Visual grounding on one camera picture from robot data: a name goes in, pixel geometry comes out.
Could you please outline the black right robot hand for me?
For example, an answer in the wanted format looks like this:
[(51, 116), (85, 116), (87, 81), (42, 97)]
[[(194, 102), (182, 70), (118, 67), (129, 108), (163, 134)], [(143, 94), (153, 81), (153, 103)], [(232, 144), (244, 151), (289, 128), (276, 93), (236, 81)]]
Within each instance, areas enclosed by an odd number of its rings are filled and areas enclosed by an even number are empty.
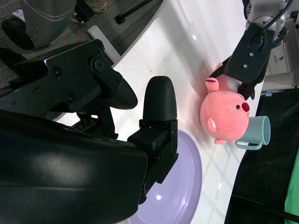
[(98, 40), (16, 64), (0, 91), (0, 221), (114, 224), (144, 203), (178, 159), (173, 83), (152, 77), (139, 130), (118, 140), (111, 109), (138, 100)]

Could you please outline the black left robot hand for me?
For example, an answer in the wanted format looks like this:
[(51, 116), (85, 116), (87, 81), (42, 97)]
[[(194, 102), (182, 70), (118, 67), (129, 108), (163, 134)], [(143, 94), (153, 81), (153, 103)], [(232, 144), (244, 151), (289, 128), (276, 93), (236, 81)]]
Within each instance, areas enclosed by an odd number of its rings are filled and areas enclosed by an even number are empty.
[(267, 59), (264, 67), (262, 68), (258, 78), (249, 84), (244, 84), (238, 79), (234, 79), (224, 74), (224, 69), (229, 62), (231, 56), (229, 56), (219, 67), (209, 76), (209, 78), (216, 78), (219, 82), (220, 91), (232, 91), (241, 94), (245, 100), (255, 98), (255, 86), (264, 81), (267, 71), (269, 59)]

